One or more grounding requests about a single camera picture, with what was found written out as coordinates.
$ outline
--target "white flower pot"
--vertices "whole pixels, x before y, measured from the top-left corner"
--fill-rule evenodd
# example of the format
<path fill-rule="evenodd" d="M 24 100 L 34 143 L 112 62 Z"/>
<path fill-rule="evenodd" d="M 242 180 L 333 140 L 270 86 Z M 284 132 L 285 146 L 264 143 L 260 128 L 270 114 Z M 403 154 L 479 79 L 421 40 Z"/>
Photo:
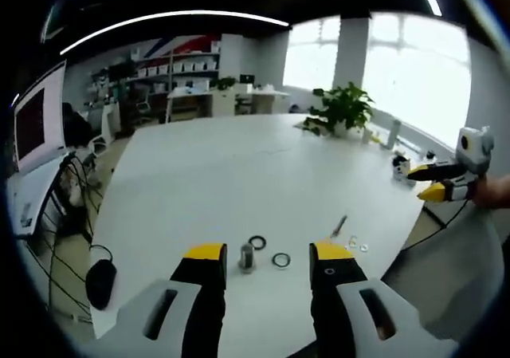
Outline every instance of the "white flower pot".
<path fill-rule="evenodd" d="M 345 122 L 336 123 L 333 131 L 334 137 L 347 137 L 348 130 L 345 127 Z"/>

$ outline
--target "window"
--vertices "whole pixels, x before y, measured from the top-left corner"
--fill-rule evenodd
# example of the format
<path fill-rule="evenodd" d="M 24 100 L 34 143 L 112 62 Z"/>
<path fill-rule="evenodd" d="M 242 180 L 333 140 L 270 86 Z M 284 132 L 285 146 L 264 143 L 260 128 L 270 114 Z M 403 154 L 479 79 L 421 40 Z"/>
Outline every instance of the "window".
<path fill-rule="evenodd" d="M 300 89 L 330 89 L 335 74 L 340 17 L 295 25 L 289 34 L 284 85 Z"/>
<path fill-rule="evenodd" d="M 465 31 L 432 18 L 373 14 L 363 89 L 377 109 L 455 148 L 471 91 Z"/>

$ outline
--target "floor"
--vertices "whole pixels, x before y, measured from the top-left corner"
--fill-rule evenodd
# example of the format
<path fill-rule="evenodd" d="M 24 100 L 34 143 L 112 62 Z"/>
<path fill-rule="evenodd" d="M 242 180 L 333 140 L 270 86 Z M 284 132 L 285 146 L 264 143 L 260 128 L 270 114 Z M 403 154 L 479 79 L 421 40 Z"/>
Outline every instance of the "floor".
<path fill-rule="evenodd" d="M 107 188 L 112 170 L 116 167 L 128 141 L 129 139 L 116 140 L 109 147 L 108 152 L 99 158 L 99 177 L 102 182 L 101 193 L 104 193 Z M 100 204 L 100 197 L 92 194 L 92 201 L 97 206 Z M 96 221 L 96 212 L 92 206 L 88 205 L 88 208 L 93 228 Z M 427 237 L 437 229 L 438 224 L 425 212 L 422 212 L 407 240 L 406 246 Z M 88 270 L 88 244 L 80 235 L 62 240 L 56 246 L 56 254 L 66 261 L 80 277 L 85 277 Z M 88 303 L 84 291 L 84 282 L 55 258 L 53 259 L 51 274 L 77 300 Z M 51 305 L 55 309 L 53 312 L 57 323 L 71 339 L 78 344 L 85 344 L 95 338 L 89 316 L 56 286 L 51 288 L 50 298 Z"/>

